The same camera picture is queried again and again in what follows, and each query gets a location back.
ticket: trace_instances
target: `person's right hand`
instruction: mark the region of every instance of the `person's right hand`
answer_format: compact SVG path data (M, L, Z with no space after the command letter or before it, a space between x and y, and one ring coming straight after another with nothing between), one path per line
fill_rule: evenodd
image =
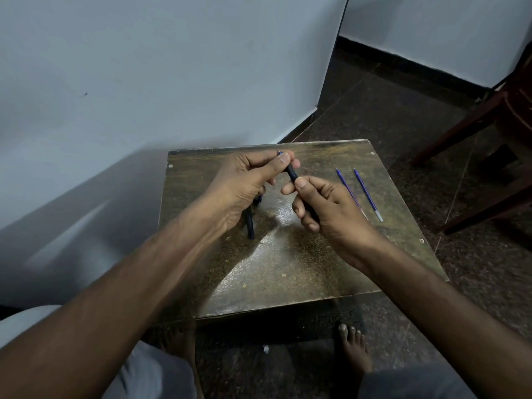
M281 189L283 195L297 192L292 208L310 232L322 233L336 253L347 263L363 271L363 251L382 242L382 235L369 224L349 191L341 183L312 176L296 179ZM303 201L316 211L320 222L312 219Z

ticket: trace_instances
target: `forearm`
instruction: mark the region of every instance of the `forearm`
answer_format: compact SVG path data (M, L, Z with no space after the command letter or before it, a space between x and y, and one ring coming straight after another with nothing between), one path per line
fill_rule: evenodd
M530 345L389 241L363 250L364 272L479 397L525 397Z
M130 257L0 351L8 397L101 396L193 264L223 233L199 199Z

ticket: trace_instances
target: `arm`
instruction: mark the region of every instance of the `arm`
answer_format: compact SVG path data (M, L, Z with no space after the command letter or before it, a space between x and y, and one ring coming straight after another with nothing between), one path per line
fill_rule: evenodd
M384 238L360 213L344 186L314 177L288 184L304 227L321 232L336 252L363 272L449 361L479 397L529 397L532 347L439 276ZM314 207L317 224L301 198Z
M293 157L275 150L230 156L202 197L0 351L2 395L101 396L191 267Z

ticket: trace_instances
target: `gray fabric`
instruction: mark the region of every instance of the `gray fabric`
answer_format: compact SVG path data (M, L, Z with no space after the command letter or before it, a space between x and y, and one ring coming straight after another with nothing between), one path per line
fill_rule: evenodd
M449 364L421 364L364 376L359 399L475 399Z
M32 308L0 322L0 349L50 315L59 305ZM138 342L104 399L189 399L196 397L194 374L185 360Z

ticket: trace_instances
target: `table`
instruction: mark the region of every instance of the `table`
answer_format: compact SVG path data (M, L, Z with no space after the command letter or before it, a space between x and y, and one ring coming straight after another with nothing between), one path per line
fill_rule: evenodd
M338 167L370 222L392 242L447 279L368 140L170 151L159 227L164 227L203 193L227 155L238 150L268 148L293 150L302 164L298 174L339 181ZM353 167L362 176L384 222L377 219ZM267 185L262 203L253 208L255 240L247 238L244 222L222 236L188 276L186 287L176 294L175 303L163 311L160 323L379 291L365 275L342 261L321 235L304 231L291 208L294 195L283 196L279 191L288 181L287 174L279 175L276 186Z

